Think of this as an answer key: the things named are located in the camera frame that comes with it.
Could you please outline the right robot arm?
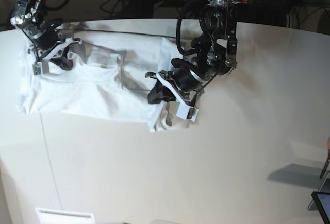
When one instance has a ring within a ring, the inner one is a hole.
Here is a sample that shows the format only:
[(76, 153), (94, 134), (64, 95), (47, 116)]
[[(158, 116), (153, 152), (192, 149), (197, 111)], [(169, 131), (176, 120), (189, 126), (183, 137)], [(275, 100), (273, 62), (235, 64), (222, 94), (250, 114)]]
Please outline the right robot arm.
[(68, 58), (69, 47), (76, 41), (58, 29), (63, 19), (45, 20), (50, 11), (45, 3), (46, 0), (17, 0), (10, 23), (28, 39), (27, 52), (34, 59), (35, 74), (45, 72), (49, 62), (69, 71), (73, 68)]

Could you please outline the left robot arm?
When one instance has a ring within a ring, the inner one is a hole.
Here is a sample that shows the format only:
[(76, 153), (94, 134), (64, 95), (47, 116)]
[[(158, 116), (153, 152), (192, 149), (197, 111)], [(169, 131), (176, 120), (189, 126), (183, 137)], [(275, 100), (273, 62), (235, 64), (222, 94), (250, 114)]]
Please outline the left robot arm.
[[(173, 69), (161, 71), (165, 80), (185, 99), (192, 91), (190, 105), (195, 105), (204, 88), (216, 76), (229, 74), (237, 66), (237, 10), (242, 0), (188, 0), (181, 9), (176, 24), (176, 46), (183, 56), (193, 56), (194, 62), (173, 58)], [(182, 22), (188, 12), (196, 11), (202, 34), (182, 47)]]

